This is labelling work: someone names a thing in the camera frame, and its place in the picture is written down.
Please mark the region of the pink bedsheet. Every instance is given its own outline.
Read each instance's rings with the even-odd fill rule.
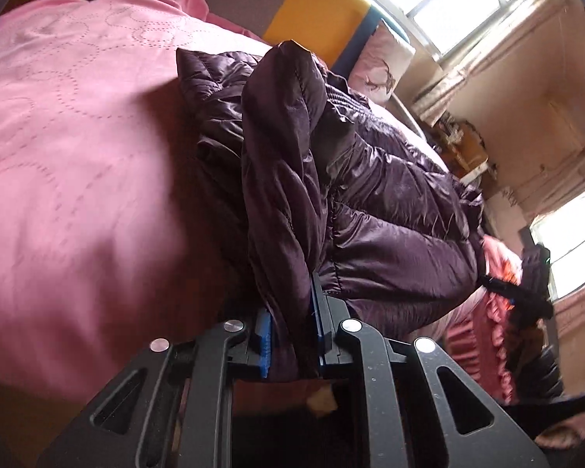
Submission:
[[[194,337],[228,280],[193,167],[183,47],[264,54],[203,0],[38,0],[0,17],[0,383],[91,398]]]

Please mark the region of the pink ruffle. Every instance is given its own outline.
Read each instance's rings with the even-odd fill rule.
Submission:
[[[484,252],[491,276],[507,279],[508,266],[513,278],[519,281],[520,260],[503,243],[486,236]],[[504,346],[509,308],[503,297],[486,292],[468,319],[452,326],[446,333],[451,357],[488,394],[505,403],[512,402],[515,396],[515,383],[506,368],[507,350]]]

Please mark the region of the jacket sleeve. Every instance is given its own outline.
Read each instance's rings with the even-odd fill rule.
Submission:
[[[310,274],[325,238],[327,205],[321,194],[310,137],[327,95],[312,54],[294,42],[271,49],[243,90],[243,196],[250,262],[273,315],[280,344],[301,347],[310,304]]]

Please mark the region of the pillow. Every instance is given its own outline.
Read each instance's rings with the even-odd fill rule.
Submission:
[[[416,52],[384,20],[370,36],[349,75],[349,86],[384,105]]]

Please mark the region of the black metal frame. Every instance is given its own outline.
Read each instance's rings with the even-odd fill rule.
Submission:
[[[313,276],[319,371],[355,389],[359,465],[544,468],[541,450],[432,340],[385,339],[352,319]],[[231,384],[259,381],[252,319],[218,324],[195,341],[147,349],[108,384],[39,459],[38,468],[163,468],[190,379],[177,467],[230,466]]]

